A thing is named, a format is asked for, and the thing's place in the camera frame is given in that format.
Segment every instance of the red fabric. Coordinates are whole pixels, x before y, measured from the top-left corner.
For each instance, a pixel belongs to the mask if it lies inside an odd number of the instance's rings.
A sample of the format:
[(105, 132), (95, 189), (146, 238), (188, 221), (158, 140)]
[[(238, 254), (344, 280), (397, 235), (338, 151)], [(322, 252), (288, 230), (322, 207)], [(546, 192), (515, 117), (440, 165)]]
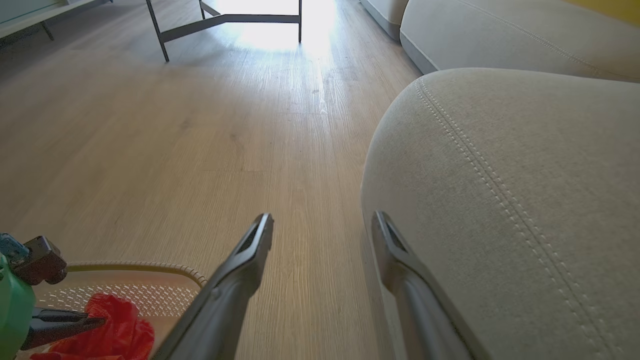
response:
[(84, 310), (92, 318), (106, 318), (94, 330), (53, 343), (49, 352), (32, 360), (147, 360), (154, 345), (154, 329), (138, 318), (138, 308), (114, 295), (93, 294)]

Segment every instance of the yellow cushion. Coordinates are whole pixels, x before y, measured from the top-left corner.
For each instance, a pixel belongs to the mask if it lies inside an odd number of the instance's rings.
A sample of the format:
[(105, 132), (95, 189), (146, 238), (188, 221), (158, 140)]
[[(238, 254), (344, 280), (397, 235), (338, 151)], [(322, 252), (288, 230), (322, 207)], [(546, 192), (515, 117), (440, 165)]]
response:
[(640, 26), (640, 0), (565, 0)]

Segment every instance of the black metal table frame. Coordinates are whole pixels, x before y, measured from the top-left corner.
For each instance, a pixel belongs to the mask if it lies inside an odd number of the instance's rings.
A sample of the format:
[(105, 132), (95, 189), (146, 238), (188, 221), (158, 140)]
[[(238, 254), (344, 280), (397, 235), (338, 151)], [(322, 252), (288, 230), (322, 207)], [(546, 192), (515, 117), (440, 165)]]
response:
[[(211, 8), (209, 5), (198, 0), (200, 4), (200, 12), (202, 13), (202, 20), (192, 22), (179, 26), (177, 28), (169, 29), (166, 31), (160, 31), (158, 27), (158, 21), (156, 20), (156, 13), (154, 7), (151, 5), (151, 0), (147, 0), (147, 7), (149, 8), (149, 15), (154, 22), (154, 28), (156, 29), (156, 35), (158, 36), (158, 42), (162, 48), (164, 60), (169, 62), (169, 56), (166, 53), (164, 43), (171, 40), (187, 36), (189, 34), (197, 33), (205, 29), (212, 28), (213, 26), (224, 24), (226, 22), (270, 22), (279, 24), (298, 24), (298, 42), (302, 41), (302, 0), (298, 0), (298, 14), (297, 15), (267, 15), (267, 14), (247, 14), (247, 13), (226, 13), (221, 14)], [(205, 12), (211, 14), (208, 19), (205, 18)]]

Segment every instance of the beige plastic basket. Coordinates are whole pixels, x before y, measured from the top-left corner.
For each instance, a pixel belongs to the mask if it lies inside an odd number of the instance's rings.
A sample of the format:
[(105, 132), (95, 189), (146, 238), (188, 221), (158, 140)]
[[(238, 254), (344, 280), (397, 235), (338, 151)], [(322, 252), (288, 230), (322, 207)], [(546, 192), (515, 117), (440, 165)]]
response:
[(36, 307), (84, 311), (94, 293), (129, 299), (154, 327), (152, 354), (207, 283), (206, 277), (190, 267), (142, 261), (69, 263), (67, 272), (58, 284), (43, 282), (33, 287)]

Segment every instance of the wooden floor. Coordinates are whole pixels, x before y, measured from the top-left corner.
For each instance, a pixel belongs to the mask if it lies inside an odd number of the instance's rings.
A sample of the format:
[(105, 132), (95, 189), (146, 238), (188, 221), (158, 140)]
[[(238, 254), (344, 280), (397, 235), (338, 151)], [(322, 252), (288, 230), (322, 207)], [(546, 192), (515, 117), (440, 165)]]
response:
[[(276, 220), (238, 359), (390, 359), (360, 212), (369, 142), (419, 76), (357, 0), (295, 24), (225, 24), (168, 43), (115, 0), (0, 49), (0, 231), (69, 261), (210, 273), (260, 212)], [(161, 29), (195, 0), (155, 0)], [(223, 12), (297, 1), (223, 0)]]

